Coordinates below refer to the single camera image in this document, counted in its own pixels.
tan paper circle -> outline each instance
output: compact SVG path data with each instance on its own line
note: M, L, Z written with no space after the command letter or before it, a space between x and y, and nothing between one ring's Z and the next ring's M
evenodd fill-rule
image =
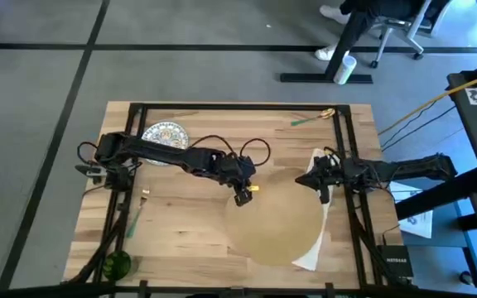
M227 234L234 247L263 265L290 265L320 235L323 209L317 193L295 182L304 172L287 169L253 181L260 190L238 207L226 205Z

black stand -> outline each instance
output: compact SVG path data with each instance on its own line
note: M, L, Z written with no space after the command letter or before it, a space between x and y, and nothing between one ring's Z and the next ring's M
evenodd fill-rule
M324 74L281 74L280 80L283 83L334 83L336 71L344 59L345 52L352 46L351 36L354 34L358 24L364 21L364 12L352 12L344 32L341 34L340 41L336 46L335 53L327 66ZM371 74L352 74L346 84L372 84Z
M477 192L477 168L395 204L398 220L449 204Z

patterned plate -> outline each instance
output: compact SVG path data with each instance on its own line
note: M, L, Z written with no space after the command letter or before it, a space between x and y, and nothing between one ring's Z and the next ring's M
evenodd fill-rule
M171 122L152 125L143 133L141 139L180 149L186 149L189 146L189 137L186 130L180 125ZM168 164L160 161L147 161L156 166L168 166Z

